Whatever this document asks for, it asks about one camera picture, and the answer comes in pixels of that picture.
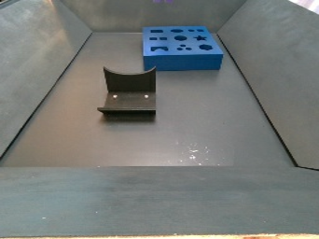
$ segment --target shape sorter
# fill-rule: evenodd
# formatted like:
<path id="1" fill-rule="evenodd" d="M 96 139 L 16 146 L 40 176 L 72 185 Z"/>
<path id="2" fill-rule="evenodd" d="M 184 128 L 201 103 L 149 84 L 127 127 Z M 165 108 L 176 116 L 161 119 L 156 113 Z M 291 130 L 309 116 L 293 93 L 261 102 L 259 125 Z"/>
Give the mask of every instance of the shape sorter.
<path id="1" fill-rule="evenodd" d="M 144 70 L 219 70 L 223 51 L 204 26 L 143 27 Z"/>

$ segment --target curved cutout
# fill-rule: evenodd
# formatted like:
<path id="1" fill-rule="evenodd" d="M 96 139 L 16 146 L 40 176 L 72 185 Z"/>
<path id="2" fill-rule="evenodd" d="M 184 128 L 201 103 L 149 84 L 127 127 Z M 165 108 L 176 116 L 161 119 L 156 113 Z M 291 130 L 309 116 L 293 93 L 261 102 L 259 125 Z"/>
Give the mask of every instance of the curved cutout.
<path id="1" fill-rule="evenodd" d="M 151 50 L 152 51 L 156 51 L 157 49 L 161 49 L 164 51 L 168 51 L 168 48 L 167 47 L 151 47 Z"/>
<path id="2" fill-rule="evenodd" d="M 156 67 L 140 73 L 118 73 L 105 67 L 104 79 L 108 92 L 114 91 L 155 91 Z"/>

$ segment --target star-shaped hole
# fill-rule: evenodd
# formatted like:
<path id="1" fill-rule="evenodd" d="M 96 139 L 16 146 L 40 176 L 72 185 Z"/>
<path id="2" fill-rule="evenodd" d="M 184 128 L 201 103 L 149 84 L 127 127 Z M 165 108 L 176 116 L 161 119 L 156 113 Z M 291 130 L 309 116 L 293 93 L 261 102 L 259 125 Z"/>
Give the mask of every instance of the star-shaped hole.
<path id="1" fill-rule="evenodd" d="M 197 41 L 205 41 L 205 38 L 207 38 L 207 36 L 201 36 L 201 35 L 199 35 L 199 36 L 195 37 L 195 39 L 196 39 Z"/>

